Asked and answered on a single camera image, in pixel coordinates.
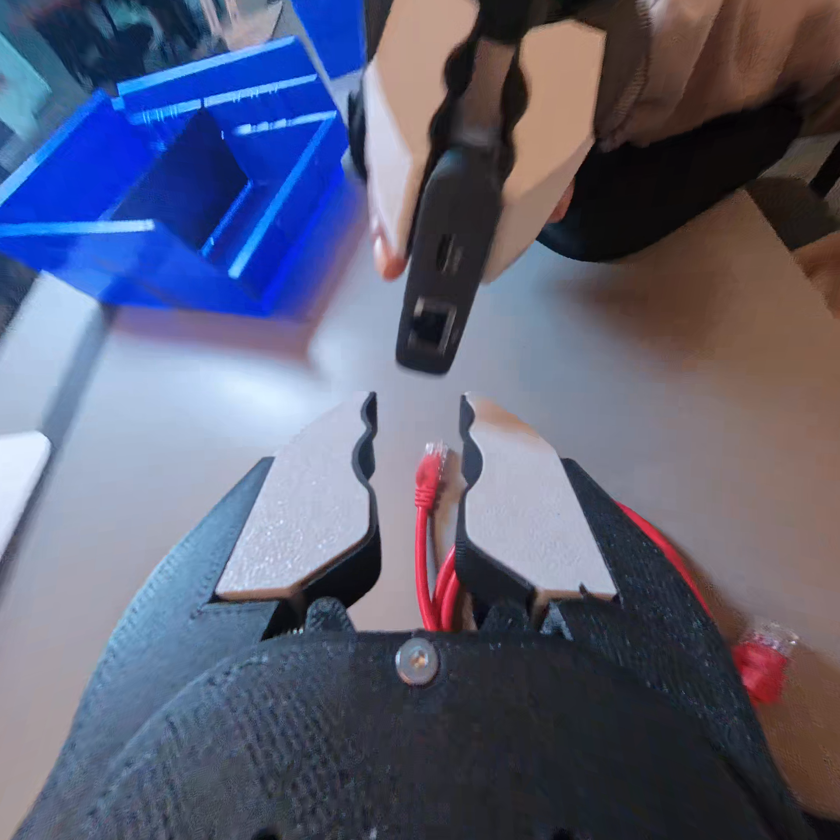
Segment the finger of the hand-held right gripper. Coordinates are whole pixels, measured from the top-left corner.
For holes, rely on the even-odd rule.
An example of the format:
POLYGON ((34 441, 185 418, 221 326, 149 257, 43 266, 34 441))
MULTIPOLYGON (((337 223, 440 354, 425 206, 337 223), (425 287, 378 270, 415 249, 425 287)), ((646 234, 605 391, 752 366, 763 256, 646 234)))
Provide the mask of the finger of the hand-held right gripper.
POLYGON ((542 25, 520 43, 527 106, 511 133, 514 162, 487 260, 494 281, 536 240, 592 147, 606 34, 542 25))
POLYGON ((392 2, 363 77, 367 193, 372 232, 408 254, 433 150, 429 130, 445 104, 445 66, 479 21, 471 1, 392 2))

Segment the small blue plastic bin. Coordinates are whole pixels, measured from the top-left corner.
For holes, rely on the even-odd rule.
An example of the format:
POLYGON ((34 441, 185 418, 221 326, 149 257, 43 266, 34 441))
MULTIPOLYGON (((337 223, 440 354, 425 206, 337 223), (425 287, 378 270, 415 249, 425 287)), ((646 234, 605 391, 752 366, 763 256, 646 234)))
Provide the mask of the small blue plastic bin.
POLYGON ((362 1, 293 1, 292 6, 329 79, 364 66, 362 1))

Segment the person's right hand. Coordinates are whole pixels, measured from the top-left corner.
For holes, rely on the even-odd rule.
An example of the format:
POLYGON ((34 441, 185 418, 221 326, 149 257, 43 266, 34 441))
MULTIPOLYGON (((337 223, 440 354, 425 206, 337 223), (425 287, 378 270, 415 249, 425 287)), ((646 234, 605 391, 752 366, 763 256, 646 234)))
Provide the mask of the person's right hand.
POLYGON ((381 278, 387 282, 397 280, 406 270, 407 260, 394 251, 381 227, 372 232, 372 251, 374 267, 381 278))

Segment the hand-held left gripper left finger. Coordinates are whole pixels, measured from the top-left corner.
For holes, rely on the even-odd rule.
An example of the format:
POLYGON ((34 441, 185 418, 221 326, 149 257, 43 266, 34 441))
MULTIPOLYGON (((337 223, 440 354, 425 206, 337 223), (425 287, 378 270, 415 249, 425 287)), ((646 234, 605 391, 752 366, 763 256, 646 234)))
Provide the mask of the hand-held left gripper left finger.
POLYGON ((374 392, 317 417, 274 454, 214 594, 222 602, 294 600, 377 529, 374 392))

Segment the black ethernet port adapter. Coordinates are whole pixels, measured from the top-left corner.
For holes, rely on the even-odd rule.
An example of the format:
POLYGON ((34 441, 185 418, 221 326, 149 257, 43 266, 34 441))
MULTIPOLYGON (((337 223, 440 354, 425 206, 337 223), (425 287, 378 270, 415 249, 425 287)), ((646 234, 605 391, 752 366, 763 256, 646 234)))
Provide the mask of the black ethernet port adapter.
POLYGON ((395 360, 446 375, 457 354, 501 215, 496 161, 461 145, 443 153, 416 213, 395 360))

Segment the person's right forearm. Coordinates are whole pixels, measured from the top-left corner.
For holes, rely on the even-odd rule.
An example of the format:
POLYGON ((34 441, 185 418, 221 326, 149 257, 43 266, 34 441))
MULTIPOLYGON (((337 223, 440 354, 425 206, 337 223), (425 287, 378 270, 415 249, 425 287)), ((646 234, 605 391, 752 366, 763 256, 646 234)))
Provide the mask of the person's right forearm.
POLYGON ((606 34, 594 132, 645 146, 776 100, 804 134, 838 131, 838 1, 597 2, 606 34))

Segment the white flat board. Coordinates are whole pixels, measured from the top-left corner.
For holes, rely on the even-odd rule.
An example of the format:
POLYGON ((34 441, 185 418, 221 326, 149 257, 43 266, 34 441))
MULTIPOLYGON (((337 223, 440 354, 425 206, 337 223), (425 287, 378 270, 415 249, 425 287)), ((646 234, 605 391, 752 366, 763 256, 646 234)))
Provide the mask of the white flat board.
POLYGON ((37 430, 1 436, 1 555, 18 529, 49 461, 51 443, 37 430))

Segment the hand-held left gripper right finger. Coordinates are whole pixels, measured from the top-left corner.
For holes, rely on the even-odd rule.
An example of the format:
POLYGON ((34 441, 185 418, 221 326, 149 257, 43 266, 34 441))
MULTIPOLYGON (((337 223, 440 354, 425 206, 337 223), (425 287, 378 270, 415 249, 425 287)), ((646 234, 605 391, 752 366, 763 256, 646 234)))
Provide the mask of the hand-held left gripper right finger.
POLYGON ((482 604, 610 601, 616 583, 562 458, 490 399, 461 397, 456 574, 482 604))

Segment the large blue plastic bin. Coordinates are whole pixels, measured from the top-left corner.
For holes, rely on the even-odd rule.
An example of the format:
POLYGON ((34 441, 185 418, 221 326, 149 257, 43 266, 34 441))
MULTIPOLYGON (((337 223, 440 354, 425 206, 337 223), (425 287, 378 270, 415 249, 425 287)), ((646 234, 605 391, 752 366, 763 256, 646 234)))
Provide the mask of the large blue plastic bin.
POLYGON ((293 36, 98 91, 2 184, 2 254, 117 306, 266 317, 343 179, 348 136, 293 36))

